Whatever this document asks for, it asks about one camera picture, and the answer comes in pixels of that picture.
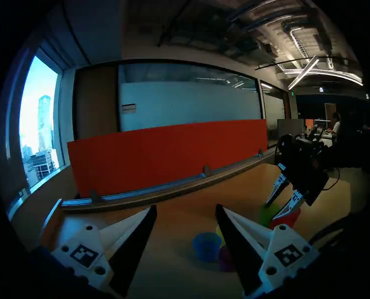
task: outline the red cup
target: red cup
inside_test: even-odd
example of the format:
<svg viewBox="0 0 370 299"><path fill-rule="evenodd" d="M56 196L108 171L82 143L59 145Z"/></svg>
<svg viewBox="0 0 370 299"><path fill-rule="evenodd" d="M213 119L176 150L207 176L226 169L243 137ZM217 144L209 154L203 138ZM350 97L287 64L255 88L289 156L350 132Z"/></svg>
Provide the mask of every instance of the red cup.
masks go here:
<svg viewBox="0 0 370 299"><path fill-rule="evenodd" d="M287 224L290 227L293 227L297 218L299 218L300 214L301 214L301 209L299 208L295 213L292 213L292 214L287 215L285 217L281 217L281 218L272 220L269 228L274 229L275 226L277 226L279 224Z"/></svg>

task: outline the skyscraper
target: skyscraper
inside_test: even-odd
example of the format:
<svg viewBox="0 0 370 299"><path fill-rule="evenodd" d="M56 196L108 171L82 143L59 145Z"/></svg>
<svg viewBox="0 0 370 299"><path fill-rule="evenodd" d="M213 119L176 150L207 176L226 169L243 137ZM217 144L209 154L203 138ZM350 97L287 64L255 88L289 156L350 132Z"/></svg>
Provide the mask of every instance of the skyscraper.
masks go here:
<svg viewBox="0 0 370 299"><path fill-rule="evenodd" d="M38 141L39 151L52 148L51 119L50 119L51 97L45 95L38 100Z"/></svg>
<svg viewBox="0 0 370 299"><path fill-rule="evenodd" d="M52 156L53 151L53 149L40 151L31 156L31 159L27 162L29 171L35 169L38 181L56 170L56 165Z"/></svg>
<svg viewBox="0 0 370 299"><path fill-rule="evenodd" d="M27 161L32 156L32 150L31 147L28 145L25 145L21 148L21 158L23 161Z"/></svg>

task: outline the cable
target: cable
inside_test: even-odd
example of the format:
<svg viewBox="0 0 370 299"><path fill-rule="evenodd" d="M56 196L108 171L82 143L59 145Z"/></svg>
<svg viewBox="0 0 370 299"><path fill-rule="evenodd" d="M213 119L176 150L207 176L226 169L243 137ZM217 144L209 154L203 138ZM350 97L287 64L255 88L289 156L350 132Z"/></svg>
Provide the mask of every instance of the cable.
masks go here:
<svg viewBox="0 0 370 299"><path fill-rule="evenodd" d="M278 143L276 143L276 147L275 147L275 155L274 155L274 164L276 165L276 151L278 149Z"/></svg>
<svg viewBox="0 0 370 299"><path fill-rule="evenodd" d="M337 168L337 167L335 167L336 169L337 169L337 171L338 171L338 179L336 180L336 182L332 185L332 186L330 186L329 188L326 188L326 189L322 189L322 191L328 191L328 190L330 190L330 189L332 189L332 187L334 186L334 185L336 185L336 183L339 181L339 178L340 178L340 170Z"/></svg>

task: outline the blue cup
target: blue cup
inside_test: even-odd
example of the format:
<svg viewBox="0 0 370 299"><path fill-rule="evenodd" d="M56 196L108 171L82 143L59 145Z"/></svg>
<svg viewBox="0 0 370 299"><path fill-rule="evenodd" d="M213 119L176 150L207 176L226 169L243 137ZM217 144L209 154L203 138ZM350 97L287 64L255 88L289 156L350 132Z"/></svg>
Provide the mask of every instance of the blue cup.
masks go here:
<svg viewBox="0 0 370 299"><path fill-rule="evenodd" d="M221 238L214 233L202 233L193 239L197 257L204 262L215 262L221 246Z"/></svg>

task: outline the person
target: person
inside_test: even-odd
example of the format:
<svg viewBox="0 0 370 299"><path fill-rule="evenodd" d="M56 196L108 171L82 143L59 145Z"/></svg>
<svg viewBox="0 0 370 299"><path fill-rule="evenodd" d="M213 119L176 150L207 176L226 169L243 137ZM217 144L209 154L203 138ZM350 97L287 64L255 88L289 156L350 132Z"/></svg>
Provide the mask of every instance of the person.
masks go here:
<svg viewBox="0 0 370 299"><path fill-rule="evenodd" d="M339 115L339 113L337 113L337 112L333 113L332 118L335 121L335 125L333 126L333 129L328 129L328 132L338 135L339 131L340 131L340 115Z"/></svg>

